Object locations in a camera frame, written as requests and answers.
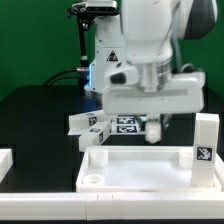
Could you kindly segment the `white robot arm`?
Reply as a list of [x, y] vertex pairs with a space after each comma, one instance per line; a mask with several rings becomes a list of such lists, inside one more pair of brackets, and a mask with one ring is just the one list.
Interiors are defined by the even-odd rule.
[[201, 39], [217, 21], [216, 0], [86, 0], [95, 15], [95, 58], [86, 89], [102, 96], [108, 115], [146, 117], [159, 133], [163, 115], [197, 113], [204, 106], [205, 73], [178, 65], [180, 39]]

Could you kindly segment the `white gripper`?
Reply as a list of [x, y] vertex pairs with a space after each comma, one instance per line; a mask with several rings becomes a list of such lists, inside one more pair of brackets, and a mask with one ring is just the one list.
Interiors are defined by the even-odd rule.
[[[203, 72], [173, 75], [155, 65], [131, 65], [126, 62], [112, 65], [105, 73], [102, 96], [103, 110], [111, 115], [162, 114], [162, 130], [170, 125], [171, 114], [195, 113], [204, 107]], [[136, 116], [140, 130], [146, 120]]]

